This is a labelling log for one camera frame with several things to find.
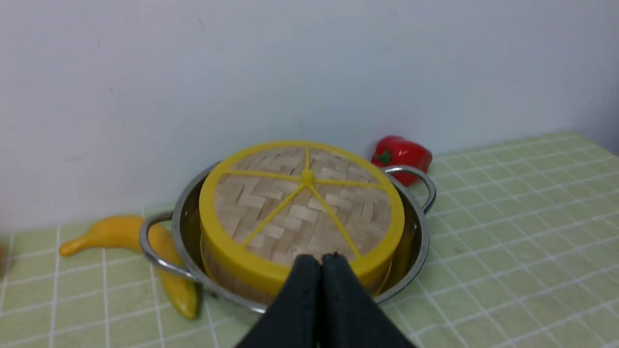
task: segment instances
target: toy banana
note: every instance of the toy banana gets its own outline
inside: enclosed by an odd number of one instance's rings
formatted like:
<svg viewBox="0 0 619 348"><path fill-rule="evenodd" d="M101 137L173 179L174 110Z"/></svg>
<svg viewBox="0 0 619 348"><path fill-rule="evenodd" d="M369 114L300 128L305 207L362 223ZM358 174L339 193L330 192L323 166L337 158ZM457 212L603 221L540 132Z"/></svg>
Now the toy banana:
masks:
<svg viewBox="0 0 619 348"><path fill-rule="evenodd" d="M71 256L87 248L127 248L142 253L139 231L144 219L137 215L108 217L92 225L85 234L63 244L61 256ZM183 264L176 253L172 235L160 224L150 228L150 244L165 260ZM196 285L180 276L155 268L172 305L187 319L194 319L198 310Z"/></svg>

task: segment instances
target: toy red bell pepper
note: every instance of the toy red bell pepper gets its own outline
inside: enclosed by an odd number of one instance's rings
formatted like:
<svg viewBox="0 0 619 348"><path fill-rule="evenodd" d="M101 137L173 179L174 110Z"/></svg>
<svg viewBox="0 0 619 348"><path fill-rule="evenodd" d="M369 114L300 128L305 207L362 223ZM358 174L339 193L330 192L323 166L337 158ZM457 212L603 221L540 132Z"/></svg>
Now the toy red bell pepper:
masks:
<svg viewBox="0 0 619 348"><path fill-rule="evenodd" d="M432 153L416 142L408 141L403 137L386 136L376 145L376 151L371 162L380 168L391 165L406 165L415 167L427 174L432 162ZM394 173L393 177L404 186L410 186L418 180L411 173Z"/></svg>

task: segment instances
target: pot handle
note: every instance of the pot handle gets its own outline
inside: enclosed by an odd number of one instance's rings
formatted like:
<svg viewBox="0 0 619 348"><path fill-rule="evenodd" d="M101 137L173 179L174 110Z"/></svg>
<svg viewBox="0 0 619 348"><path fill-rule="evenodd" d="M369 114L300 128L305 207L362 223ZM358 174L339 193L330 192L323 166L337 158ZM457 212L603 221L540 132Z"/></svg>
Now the pot handle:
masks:
<svg viewBox="0 0 619 348"><path fill-rule="evenodd" d="M422 172L421 170L415 167L409 167L406 165L393 165L390 167L385 167L383 168L383 171L388 174L398 173L398 172L407 172L421 179L423 183L425 184L425 186L428 188L428 199L425 201L425 203L423 203L422 210L424 214L427 214L428 211L430 211L430 208L432 208L432 205L434 204L434 201L436 200L436 185L434 185L434 181L432 181L432 179L430 179L430 177L426 173Z"/></svg>
<svg viewBox="0 0 619 348"><path fill-rule="evenodd" d="M153 263L155 266L168 271L170 273L176 274L177 276L181 276L183 278L189 279L193 282L199 282L197 277L191 274L189 270L182 266L177 266L173 263L170 263L157 254L155 249L153 249L152 245L149 242L149 230L150 228L159 222L168 221L172 219L172 212L162 212L159 214L155 214L153 216L147 217L144 219L142 226L140 226L140 248L144 252L144 256Z"/></svg>

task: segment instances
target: toy vegetable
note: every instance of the toy vegetable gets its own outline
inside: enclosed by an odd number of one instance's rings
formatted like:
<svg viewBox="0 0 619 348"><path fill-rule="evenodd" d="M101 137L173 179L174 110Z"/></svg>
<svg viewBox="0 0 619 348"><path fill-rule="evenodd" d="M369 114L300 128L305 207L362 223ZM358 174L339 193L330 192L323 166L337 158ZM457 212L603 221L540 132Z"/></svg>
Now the toy vegetable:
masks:
<svg viewBox="0 0 619 348"><path fill-rule="evenodd" d="M416 142L408 141L403 137L386 136L376 145L371 162L380 168L406 165L427 174L432 162L432 153ZM395 173L393 177L404 186L410 186L417 181L417 177L411 173Z"/></svg>
<svg viewBox="0 0 619 348"><path fill-rule="evenodd" d="M58 250L61 256L71 256L87 248L127 248L142 253L139 233L144 219L139 215L107 217L92 225L81 237L65 242ZM150 228L150 243L166 260L182 264L176 252L172 234L157 224ZM195 319L200 308L196 285L187 279L155 268L163 289L178 313Z"/></svg>

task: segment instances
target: bamboo steamer lid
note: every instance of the bamboo steamer lid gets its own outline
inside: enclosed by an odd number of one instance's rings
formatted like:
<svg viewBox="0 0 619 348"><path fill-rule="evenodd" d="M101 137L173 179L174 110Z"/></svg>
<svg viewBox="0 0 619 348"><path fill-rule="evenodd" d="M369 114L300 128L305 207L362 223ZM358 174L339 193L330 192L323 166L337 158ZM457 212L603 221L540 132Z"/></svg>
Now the bamboo steamer lid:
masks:
<svg viewBox="0 0 619 348"><path fill-rule="evenodd" d="M333 252L364 287L379 290L404 229L402 201L380 169L305 141L260 144L220 162L202 185L199 212L205 266L219 270L209 275L267 295L299 254L320 260Z"/></svg>

